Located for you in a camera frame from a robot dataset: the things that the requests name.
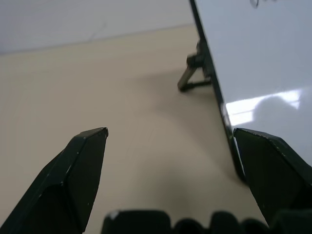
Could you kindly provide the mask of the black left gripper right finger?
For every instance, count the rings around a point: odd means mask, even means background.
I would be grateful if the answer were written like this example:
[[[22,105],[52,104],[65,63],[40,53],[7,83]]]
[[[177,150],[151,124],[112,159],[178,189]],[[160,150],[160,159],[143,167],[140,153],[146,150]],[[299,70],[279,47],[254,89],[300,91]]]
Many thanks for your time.
[[[267,224],[282,210],[312,210],[312,166],[282,138],[236,128],[246,181]]]

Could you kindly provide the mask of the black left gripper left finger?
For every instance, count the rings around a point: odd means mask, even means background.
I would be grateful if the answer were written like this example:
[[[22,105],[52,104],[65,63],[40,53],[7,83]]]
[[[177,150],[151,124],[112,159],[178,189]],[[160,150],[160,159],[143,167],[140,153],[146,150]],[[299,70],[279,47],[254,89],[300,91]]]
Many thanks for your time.
[[[98,192],[108,129],[74,136],[37,175],[0,234],[82,234]]]

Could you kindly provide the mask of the black-framed whiteboard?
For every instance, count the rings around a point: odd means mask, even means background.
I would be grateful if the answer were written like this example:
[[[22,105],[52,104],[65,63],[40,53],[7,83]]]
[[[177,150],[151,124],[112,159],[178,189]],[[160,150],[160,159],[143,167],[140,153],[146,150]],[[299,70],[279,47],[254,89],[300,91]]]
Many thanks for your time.
[[[312,0],[189,0],[234,167],[235,128],[284,139],[312,166]]]

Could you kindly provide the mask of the black board stand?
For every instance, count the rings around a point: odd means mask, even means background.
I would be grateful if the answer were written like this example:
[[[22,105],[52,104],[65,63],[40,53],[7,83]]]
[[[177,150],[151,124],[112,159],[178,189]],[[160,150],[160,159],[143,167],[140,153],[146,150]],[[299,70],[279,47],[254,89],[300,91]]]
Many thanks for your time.
[[[203,40],[199,40],[196,45],[196,53],[188,55],[186,59],[187,67],[182,74],[180,80],[177,83],[177,87],[180,92],[187,92],[196,87],[203,87],[211,85],[211,74],[209,73],[209,69],[205,66],[206,61],[206,48],[205,42]],[[190,82],[193,74],[201,69],[204,75],[203,81],[198,82]]]

